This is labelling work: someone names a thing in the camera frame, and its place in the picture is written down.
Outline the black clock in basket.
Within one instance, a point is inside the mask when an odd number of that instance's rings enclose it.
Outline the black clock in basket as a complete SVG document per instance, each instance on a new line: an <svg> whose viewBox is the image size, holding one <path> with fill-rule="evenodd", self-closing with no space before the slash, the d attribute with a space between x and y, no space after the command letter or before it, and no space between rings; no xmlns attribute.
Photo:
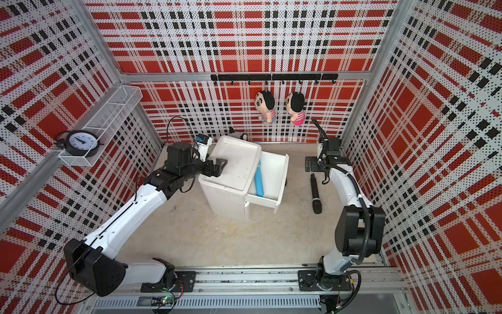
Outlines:
<svg viewBox="0 0 502 314"><path fill-rule="evenodd" d="M93 157L102 146L98 136L85 130L64 131L59 133L55 140L57 148L76 157Z"/></svg>

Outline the white top drawer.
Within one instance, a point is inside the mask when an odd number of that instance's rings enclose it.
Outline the white top drawer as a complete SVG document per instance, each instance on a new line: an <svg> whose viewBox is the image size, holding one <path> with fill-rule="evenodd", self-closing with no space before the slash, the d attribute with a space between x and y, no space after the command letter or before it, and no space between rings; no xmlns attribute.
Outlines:
<svg viewBox="0 0 502 314"><path fill-rule="evenodd" d="M261 152L259 166L264 195L257 194L253 180L246 197L247 204L271 208L274 214L278 212L286 186L289 159L288 154Z"/></svg>

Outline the white three-drawer cabinet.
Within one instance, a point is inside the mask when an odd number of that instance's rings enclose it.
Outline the white three-drawer cabinet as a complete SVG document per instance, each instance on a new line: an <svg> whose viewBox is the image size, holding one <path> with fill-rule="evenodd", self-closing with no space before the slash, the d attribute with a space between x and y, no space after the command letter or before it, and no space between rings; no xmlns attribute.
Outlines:
<svg viewBox="0 0 502 314"><path fill-rule="evenodd" d="M248 221L246 197L260 160L261 146L230 136L222 136L209 159L227 161L219 177L200 175L198 181L216 215Z"/></svg>

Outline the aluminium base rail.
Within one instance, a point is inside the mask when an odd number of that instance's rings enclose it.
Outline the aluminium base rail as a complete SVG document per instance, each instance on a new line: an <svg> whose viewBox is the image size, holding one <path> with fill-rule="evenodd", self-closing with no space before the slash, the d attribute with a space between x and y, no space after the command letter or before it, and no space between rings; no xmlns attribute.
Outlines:
<svg viewBox="0 0 502 314"><path fill-rule="evenodd" d="M315 281L314 265L181 268L187 289L142 293L122 287L92 297L80 313L414 313L396 268L364 263L357 273L327 288Z"/></svg>

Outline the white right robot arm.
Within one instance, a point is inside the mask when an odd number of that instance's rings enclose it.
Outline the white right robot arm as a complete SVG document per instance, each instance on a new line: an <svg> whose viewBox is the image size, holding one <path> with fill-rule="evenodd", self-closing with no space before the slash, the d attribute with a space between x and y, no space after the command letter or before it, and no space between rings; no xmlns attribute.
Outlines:
<svg viewBox="0 0 502 314"><path fill-rule="evenodd" d="M335 228L335 248L322 256L315 270L298 272L299 289L311 291L349 291L351 267L380 253L383 243L385 212L374 206L356 180L345 157L305 158L305 171L326 175L323 183L332 183L343 204Z"/></svg>

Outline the grey plush toy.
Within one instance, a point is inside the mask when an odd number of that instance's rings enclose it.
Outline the grey plush toy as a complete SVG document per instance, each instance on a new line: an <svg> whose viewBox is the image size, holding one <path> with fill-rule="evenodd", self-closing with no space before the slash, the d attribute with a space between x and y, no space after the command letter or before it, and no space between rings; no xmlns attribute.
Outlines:
<svg viewBox="0 0 502 314"><path fill-rule="evenodd" d="M228 136L234 137L243 141L248 141L248 135L244 132L238 132L233 127L229 127Z"/></svg>

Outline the black hook rail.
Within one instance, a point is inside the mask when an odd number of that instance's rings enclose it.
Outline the black hook rail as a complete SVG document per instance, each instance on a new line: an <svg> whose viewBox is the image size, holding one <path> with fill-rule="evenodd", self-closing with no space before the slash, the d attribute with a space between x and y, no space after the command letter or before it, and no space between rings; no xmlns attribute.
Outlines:
<svg viewBox="0 0 502 314"><path fill-rule="evenodd" d="M213 82L237 82L237 81L336 81L338 73L266 73L266 74L214 74L210 76Z"/></svg>

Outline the boy doll striped shirt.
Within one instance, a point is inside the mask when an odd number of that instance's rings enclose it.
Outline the boy doll striped shirt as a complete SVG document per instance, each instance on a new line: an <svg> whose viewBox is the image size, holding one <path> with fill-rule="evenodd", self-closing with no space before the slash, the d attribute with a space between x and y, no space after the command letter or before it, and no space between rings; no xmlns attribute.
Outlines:
<svg viewBox="0 0 502 314"><path fill-rule="evenodd" d="M268 124L274 122L277 115L275 111L275 99L271 92L258 92L255 97L254 105L263 122Z"/></svg>

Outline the boy doll pink shirt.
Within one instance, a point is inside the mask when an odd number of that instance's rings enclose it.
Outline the boy doll pink shirt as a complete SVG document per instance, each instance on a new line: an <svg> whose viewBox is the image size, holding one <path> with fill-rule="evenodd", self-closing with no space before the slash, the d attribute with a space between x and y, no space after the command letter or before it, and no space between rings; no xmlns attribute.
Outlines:
<svg viewBox="0 0 502 314"><path fill-rule="evenodd" d="M286 98L286 111L290 115L290 121L295 126L301 126L305 119L305 96L300 92L292 92Z"/></svg>

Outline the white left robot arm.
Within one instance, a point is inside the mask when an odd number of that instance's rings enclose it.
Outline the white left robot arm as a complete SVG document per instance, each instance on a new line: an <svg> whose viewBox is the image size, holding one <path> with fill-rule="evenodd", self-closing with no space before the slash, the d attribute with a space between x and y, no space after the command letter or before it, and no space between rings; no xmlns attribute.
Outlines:
<svg viewBox="0 0 502 314"><path fill-rule="evenodd" d="M64 255L70 278L98 296L107 296L124 285L141 284L153 291L175 286L175 267L163 259L126 264L116 257L138 227L181 192L186 181L197 175L219 177L226 165L223 158L202 160L189 143L168 146L164 165L145 178L122 208L84 240L72 239L66 244Z"/></svg>

